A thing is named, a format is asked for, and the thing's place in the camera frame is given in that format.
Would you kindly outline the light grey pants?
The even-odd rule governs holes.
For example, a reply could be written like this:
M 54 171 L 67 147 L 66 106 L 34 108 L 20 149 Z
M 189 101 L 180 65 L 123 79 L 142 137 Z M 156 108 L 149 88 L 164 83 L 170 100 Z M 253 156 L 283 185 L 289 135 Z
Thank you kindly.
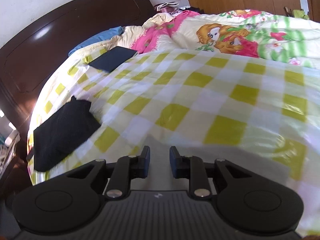
M 131 180 L 130 189 L 144 191 L 174 191 L 189 189 L 189 180 L 175 179 L 172 175 L 169 160 L 169 144 L 164 144 L 152 136 L 143 141 L 143 146 L 150 147 L 150 165 L 148 176 L 145 179 Z M 200 157 L 205 163 L 213 163 L 217 156 L 213 147 L 176 147 L 180 155 L 194 155 Z

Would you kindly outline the dark wooden headboard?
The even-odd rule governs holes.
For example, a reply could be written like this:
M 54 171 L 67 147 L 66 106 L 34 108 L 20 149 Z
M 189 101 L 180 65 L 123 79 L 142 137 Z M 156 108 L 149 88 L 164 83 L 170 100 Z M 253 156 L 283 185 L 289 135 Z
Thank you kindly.
M 27 156 L 30 117 L 40 91 L 71 49 L 103 30 L 142 25 L 154 13 L 150 0 L 73 0 L 1 48 L 1 110 L 20 133 L 20 158 Z

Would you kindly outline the yellow checkered bed sheet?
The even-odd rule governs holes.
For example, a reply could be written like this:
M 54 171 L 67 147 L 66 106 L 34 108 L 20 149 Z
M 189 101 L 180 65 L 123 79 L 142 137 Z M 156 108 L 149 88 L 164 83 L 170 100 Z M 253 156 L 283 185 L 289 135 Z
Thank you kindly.
M 100 128 L 61 163 L 28 170 L 33 184 L 96 158 L 137 153 L 147 136 L 176 146 L 236 146 L 289 169 L 304 202 L 298 231 L 319 234 L 319 65 L 208 51 L 167 49 L 136 55 L 107 74 L 92 61 L 104 44 L 66 59 L 40 92 L 33 132 L 71 97 L 91 102 Z

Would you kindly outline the cartoon print pink quilt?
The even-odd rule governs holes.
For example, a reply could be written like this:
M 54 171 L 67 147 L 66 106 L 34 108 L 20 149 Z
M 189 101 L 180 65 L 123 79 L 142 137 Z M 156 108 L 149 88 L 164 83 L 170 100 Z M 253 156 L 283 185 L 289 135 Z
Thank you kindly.
M 130 46 L 140 54 L 182 48 L 319 68 L 319 23 L 311 20 L 251 9 L 218 15 L 186 10 L 156 14 L 142 27 Z

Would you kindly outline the nightstand clutter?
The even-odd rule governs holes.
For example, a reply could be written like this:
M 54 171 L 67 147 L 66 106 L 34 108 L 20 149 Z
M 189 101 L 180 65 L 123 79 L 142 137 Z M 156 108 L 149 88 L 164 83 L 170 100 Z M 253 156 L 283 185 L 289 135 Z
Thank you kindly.
M 164 2 L 153 6 L 155 12 L 166 12 L 169 14 L 177 14 L 189 8 L 190 6 L 180 7 L 178 2 Z

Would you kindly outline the blue pillow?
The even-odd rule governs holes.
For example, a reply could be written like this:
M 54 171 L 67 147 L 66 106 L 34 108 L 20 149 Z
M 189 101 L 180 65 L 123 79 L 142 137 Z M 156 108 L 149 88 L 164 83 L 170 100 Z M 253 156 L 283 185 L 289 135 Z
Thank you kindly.
M 99 32 L 88 39 L 82 41 L 80 44 L 76 45 L 69 53 L 68 56 L 71 56 L 77 50 L 84 48 L 86 46 L 92 45 L 97 42 L 110 40 L 112 37 L 121 35 L 124 32 L 124 28 L 121 26 L 110 28 L 108 30 Z

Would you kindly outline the black folded garment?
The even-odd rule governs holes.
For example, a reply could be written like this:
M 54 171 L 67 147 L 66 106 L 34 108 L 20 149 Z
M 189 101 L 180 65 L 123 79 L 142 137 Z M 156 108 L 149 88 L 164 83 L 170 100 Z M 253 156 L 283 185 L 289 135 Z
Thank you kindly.
M 91 102 L 71 97 L 33 132 L 29 171 L 47 172 L 86 142 L 101 126 L 90 112 Z

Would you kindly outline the dark navy folded cloth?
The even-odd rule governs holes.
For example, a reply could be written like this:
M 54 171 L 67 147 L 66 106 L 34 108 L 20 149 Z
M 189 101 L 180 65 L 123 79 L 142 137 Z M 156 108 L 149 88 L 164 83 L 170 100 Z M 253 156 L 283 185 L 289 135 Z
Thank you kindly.
M 90 62 L 89 65 L 95 69 L 111 73 L 122 63 L 131 59 L 136 54 L 136 50 L 116 46 L 103 55 L 97 57 L 95 60 Z

